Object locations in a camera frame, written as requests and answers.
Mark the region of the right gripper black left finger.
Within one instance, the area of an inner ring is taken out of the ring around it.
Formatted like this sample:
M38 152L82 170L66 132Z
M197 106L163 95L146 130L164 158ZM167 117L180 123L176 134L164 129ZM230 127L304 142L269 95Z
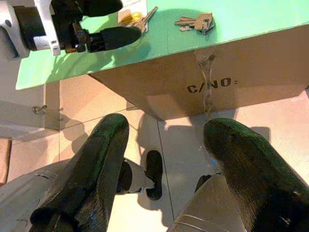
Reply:
M32 212L32 232L105 232L129 136L128 120L109 114L68 161Z

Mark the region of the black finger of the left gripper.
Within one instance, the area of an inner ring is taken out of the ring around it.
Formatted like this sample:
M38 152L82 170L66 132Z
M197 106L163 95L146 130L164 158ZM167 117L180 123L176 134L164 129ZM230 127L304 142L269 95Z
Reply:
M89 34L88 52L115 50L131 43L141 37L141 31L132 27L106 28L98 33Z
M89 17L113 14L123 8L120 0L83 0L83 13Z

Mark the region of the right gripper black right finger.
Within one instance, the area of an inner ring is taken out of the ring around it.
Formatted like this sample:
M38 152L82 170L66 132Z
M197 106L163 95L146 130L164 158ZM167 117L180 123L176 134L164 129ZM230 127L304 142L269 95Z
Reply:
M233 119L214 118L204 125L203 138L247 231L308 231L308 184L262 135Z

